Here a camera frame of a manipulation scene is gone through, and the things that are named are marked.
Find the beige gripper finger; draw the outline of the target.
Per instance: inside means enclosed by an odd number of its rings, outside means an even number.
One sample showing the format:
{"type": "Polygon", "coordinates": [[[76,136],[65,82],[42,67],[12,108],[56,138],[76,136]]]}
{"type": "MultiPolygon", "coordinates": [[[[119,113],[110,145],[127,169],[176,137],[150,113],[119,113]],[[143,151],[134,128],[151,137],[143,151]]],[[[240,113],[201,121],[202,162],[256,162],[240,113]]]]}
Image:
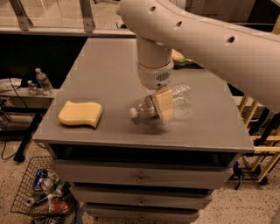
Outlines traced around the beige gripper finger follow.
{"type": "Polygon", "coordinates": [[[155,91],[148,89],[145,85],[140,85],[140,90],[143,95],[154,95],[155,91]]]}
{"type": "Polygon", "coordinates": [[[167,121],[172,118],[172,90],[168,87],[160,88],[152,96],[157,113],[162,121],[167,121]]]}

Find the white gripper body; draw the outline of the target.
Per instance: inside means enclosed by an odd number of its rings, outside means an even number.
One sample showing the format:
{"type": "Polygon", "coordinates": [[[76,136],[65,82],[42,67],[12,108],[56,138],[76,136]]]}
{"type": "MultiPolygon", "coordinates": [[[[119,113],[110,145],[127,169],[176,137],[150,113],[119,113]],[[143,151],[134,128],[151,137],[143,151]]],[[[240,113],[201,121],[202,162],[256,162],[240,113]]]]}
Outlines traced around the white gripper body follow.
{"type": "Polygon", "coordinates": [[[160,68],[148,68],[137,63],[137,73],[143,86],[149,90],[160,89],[169,84],[172,80],[173,62],[160,68]]]}

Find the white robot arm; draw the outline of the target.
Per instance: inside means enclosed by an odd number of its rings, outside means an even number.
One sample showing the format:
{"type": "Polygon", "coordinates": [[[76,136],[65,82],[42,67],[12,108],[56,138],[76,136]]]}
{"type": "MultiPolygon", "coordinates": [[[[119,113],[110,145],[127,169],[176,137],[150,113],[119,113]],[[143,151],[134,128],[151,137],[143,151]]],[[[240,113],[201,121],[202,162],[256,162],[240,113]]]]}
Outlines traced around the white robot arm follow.
{"type": "Polygon", "coordinates": [[[280,112],[280,36],[181,10],[168,0],[121,0],[136,34],[137,70],[150,90],[172,79],[176,50],[274,113],[280,112]]]}

